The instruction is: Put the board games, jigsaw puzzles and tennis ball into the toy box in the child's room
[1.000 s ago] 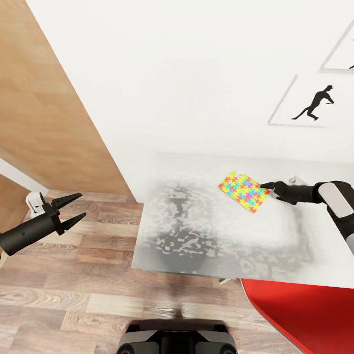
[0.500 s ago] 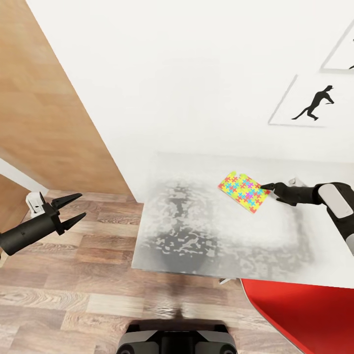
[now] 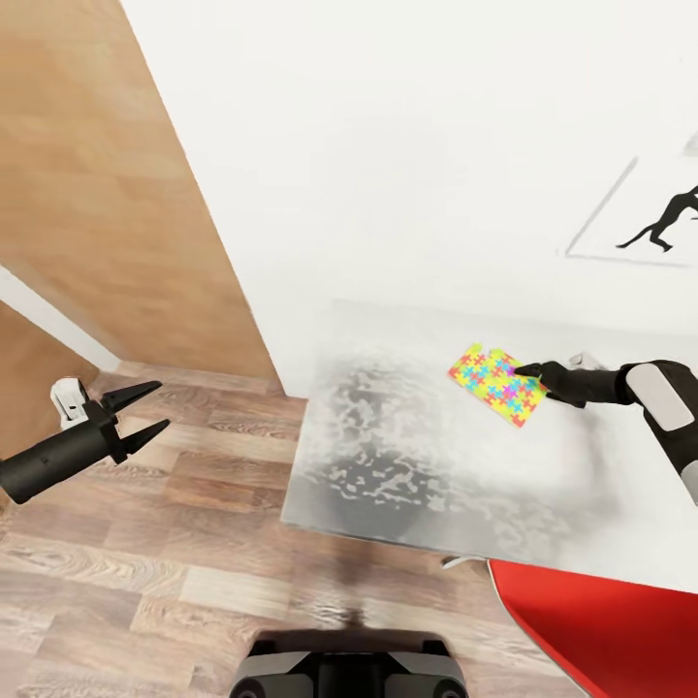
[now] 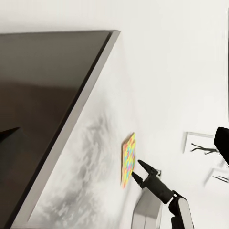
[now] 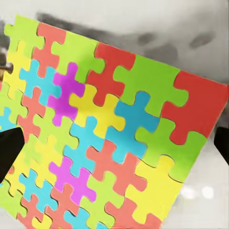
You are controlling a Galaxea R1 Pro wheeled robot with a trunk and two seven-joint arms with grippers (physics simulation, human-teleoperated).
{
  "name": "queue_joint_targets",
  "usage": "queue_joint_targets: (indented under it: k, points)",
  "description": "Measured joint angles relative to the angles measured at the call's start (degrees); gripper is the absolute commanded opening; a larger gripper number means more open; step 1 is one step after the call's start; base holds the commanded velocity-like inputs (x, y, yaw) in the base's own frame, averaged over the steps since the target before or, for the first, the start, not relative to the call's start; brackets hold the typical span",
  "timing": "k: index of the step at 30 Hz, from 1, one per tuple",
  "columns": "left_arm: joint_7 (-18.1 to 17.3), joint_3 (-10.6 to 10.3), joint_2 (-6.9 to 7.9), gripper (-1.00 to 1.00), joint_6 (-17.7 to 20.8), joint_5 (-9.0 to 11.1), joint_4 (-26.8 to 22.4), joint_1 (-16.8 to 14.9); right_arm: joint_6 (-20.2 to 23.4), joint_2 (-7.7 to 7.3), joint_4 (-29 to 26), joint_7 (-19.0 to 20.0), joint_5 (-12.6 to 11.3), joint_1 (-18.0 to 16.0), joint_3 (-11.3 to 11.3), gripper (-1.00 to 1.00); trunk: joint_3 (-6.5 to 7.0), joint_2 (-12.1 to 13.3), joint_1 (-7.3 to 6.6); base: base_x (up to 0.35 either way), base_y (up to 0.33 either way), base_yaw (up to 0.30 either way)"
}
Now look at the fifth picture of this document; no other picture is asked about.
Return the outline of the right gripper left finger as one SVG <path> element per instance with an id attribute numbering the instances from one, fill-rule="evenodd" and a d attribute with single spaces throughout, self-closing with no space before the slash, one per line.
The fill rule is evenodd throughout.
<path id="1" fill-rule="evenodd" d="M 21 127 L 0 132 L 0 185 L 24 145 Z"/>

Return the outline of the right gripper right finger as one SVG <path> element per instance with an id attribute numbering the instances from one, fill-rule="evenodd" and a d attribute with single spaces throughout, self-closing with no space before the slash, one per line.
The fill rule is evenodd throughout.
<path id="1" fill-rule="evenodd" d="M 229 129 L 218 127 L 214 144 L 229 165 Z"/>

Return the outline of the jigsaw puzzle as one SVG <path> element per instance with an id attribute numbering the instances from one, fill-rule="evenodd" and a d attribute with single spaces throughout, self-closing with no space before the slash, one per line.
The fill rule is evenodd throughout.
<path id="1" fill-rule="evenodd" d="M 160 229 L 229 86 L 16 14 L 0 132 L 25 145 L 0 206 L 27 229 Z"/>

